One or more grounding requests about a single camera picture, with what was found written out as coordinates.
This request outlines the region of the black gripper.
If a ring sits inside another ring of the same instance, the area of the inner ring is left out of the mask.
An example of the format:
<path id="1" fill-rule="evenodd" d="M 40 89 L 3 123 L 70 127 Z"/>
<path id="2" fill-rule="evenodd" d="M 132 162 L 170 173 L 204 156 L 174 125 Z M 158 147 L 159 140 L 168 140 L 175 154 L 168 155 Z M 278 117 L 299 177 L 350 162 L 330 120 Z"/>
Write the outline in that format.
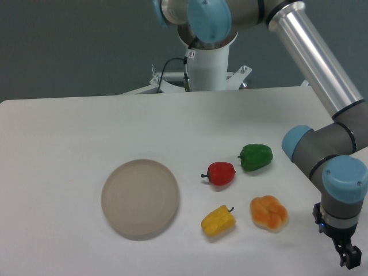
<path id="1" fill-rule="evenodd" d="M 361 250 L 352 245 L 351 238 L 356 231 L 362 206 L 362 202 L 332 205 L 319 202 L 313 207 L 319 232 L 333 240 L 335 250 L 340 256 L 340 266 L 346 266 L 349 270 L 361 264 Z"/>

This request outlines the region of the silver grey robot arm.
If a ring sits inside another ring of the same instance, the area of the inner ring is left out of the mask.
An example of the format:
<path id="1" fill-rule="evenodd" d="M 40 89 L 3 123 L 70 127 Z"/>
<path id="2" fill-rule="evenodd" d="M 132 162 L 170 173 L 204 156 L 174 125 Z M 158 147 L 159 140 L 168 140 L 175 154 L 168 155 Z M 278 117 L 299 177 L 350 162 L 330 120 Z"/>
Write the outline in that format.
<path id="1" fill-rule="evenodd" d="M 340 265 L 359 266 L 362 253 L 351 237 L 367 194 L 367 167 L 352 155 L 367 147 L 367 102 L 305 14 L 304 2 L 154 1 L 153 6 L 159 22 L 176 25 L 187 45 L 186 91 L 228 87 L 228 59 L 218 50 L 239 31 L 265 24 L 278 35 L 332 118 L 317 131 L 292 128 L 282 149 L 321 193 L 313 216 L 319 232 L 332 239 Z"/>

